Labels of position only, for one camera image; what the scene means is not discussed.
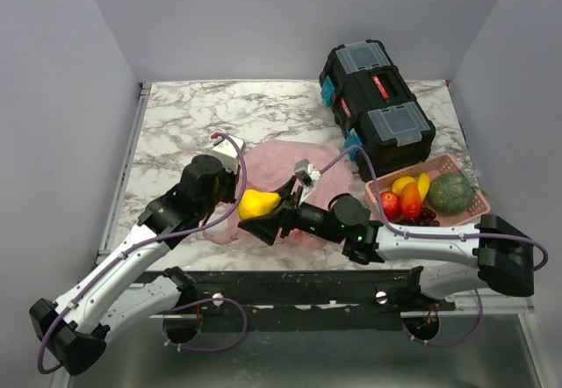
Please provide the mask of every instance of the basket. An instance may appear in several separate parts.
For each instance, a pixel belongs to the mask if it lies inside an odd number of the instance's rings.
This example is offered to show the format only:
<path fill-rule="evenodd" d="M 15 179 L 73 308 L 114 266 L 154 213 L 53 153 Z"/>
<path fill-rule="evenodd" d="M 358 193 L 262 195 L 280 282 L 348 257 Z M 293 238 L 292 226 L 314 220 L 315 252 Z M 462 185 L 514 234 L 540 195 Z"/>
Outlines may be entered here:
<path fill-rule="evenodd" d="M 416 177 L 421 173 L 427 173 L 431 180 L 433 180 L 439 175 L 460 171 L 460 164 L 458 164 L 457 160 L 455 160 L 452 155 L 441 154 L 435 158 L 427 160 L 426 162 L 421 162 L 420 164 L 406 167 L 389 175 L 380 177 L 377 179 L 377 182 L 380 192 L 382 193 L 386 190 L 390 190 L 393 187 L 394 181 L 402 176 Z M 378 215 L 377 208 L 375 207 L 377 200 L 375 199 L 372 180 L 365 185 L 365 201 L 372 212 L 373 219 L 379 219 L 380 216 Z M 423 202 L 423 206 L 427 206 L 433 210 L 427 199 Z M 472 205 L 460 214 L 444 216 L 435 211 L 437 214 L 436 219 L 441 223 L 441 226 L 459 226 L 461 224 L 466 224 L 488 212 L 490 212 L 490 204 L 486 201 L 486 198 L 484 198 L 484 195 L 480 190 L 476 190 Z"/>

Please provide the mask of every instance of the blue latch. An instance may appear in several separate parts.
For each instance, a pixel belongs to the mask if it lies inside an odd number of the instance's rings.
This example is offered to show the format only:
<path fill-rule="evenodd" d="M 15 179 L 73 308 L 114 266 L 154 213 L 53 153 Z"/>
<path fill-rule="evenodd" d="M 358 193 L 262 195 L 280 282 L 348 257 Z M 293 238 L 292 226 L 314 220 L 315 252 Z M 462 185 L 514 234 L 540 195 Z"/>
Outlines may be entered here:
<path fill-rule="evenodd" d="M 322 83 L 321 91 L 322 103 L 324 103 L 326 107 L 330 106 L 330 100 L 332 99 L 332 94 L 334 94 L 334 89 L 335 87 L 334 84 L 332 84 L 332 80 L 329 76 L 326 76 L 324 78 L 324 82 Z"/>
<path fill-rule="evenodd" d="M 353 129 L 351 129 L 350 131 L 346 132 L 345 141 L 343 142 L 343 148 L 347 149 L 347 148 L 349 148 L 353 145 L 358 145 L 359 147 L 362 147 L 363 142 L 361 141 L 361 138 L 359 138 L 359 135 L 357 135 L 357 132 L 355 132 Z M 353 151 L 348 153 L 349 159 L 352 160 L 353 162 L 355 161 L 355 158 L 357 157 L 358 151 L 359 151 L 358 149 L 354 149 Z"/>

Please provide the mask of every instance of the toolbox lid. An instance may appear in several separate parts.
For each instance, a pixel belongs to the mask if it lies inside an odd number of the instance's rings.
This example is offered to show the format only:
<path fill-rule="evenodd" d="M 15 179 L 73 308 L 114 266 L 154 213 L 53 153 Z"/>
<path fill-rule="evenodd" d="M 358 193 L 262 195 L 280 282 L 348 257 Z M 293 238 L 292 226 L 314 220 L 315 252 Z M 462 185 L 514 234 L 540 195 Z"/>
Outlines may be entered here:
<path fill-rule="evenodd" d="M 385 109 L 369 111 L 372 124 L 384 142 L 395 138 L 397 147 L 422 140 L 422 132 L 429 130 L 428 122 L 413 101 Z"/>
<path fill-rule="evenodd" d="M 361 41 L 346 44 L 344 48 L 335 51 L 346 74 L 359 70 L 370 70 L 381 66 L 390 66 L 390 59 L 386 57 L 379 43 Z"/>

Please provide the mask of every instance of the wall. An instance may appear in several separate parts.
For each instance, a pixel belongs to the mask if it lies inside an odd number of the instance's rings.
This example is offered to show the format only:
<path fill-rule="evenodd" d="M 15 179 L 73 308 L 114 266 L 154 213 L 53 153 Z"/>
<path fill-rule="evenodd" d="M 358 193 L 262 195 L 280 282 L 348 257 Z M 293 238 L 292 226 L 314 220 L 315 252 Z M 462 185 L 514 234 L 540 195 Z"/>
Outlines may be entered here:
<path fill-rule="evenodd" d="M 94 0 L 0 6 L 0 385 L 41 387 L 27 311 L 93 265 L 139 87 Z"/>
<path fill-rule="evenodd" d="M 450 87 L 482 186 L 501 215 L 550 249 L 534 301 L 553 363 L 562 363 L 560 6 L 498 0 Z"/>
<path fill-rule="evenodd" d="M 496 0 L 97 0 L 143 81 L 317 78 L 382 40 L 407 78 L 449 78 Z"/>

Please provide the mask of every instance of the pink fabric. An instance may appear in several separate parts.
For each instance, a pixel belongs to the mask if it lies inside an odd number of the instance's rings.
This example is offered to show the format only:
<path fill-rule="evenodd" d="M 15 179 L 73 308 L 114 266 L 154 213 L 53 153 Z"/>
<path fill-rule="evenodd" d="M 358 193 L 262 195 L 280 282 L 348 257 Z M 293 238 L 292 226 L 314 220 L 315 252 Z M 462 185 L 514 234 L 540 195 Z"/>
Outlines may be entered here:
<path fill-rule="evenodd" d="M 266 140 L 249 150 L 244 155 L 248 169 L 248 189 L 274 191 L 286 183 L 293 175 L 295 163 L 308 159 L 318 169 L 328 165 L 339 151 L 333 147 L 309 144 L 306 142 L 291 142 L 285 140 Z M 308 204 L 328 208 L 329 201 L 342 192 L 348 192 L 353 182 L 353 175 L 345 164 L 338 162 L 319 181 L 316 190 L 306 200 Z M 242 237 L 253 237 L 238 228 L 240 217 L 233 214 L 227 220 L 227 228 L 211 228 L 203 232 L 203 236 L 214 243 L 226 245 Z M 300 230 L 292 231 L 288 236 L 299 244 L 320 248 L 326 242 L 317 237 L 305 234 Z"/>

